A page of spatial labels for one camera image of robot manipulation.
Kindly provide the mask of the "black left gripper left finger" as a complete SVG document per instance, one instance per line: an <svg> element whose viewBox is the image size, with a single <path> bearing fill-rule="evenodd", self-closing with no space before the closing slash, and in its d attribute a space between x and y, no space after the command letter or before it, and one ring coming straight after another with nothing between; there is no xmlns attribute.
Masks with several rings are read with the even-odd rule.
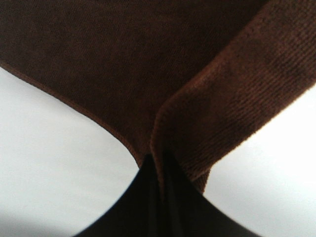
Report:
<svg viewBox="0 0 316 237"><path fill-rule="evenodd" d="M159 193L152 155L117 202L77 237L158 237Z"/></svg>

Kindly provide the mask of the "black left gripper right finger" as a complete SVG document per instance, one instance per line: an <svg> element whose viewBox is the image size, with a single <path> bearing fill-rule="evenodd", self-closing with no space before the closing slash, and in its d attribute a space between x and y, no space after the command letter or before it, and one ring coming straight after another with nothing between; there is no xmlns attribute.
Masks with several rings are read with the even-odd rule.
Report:
<svg viewBox="0 0 316 237"><path fill-rule="evenodd" d="M171 152L163 154L168 237L253 237L255 233L212 205L187 178Z"/></svg>

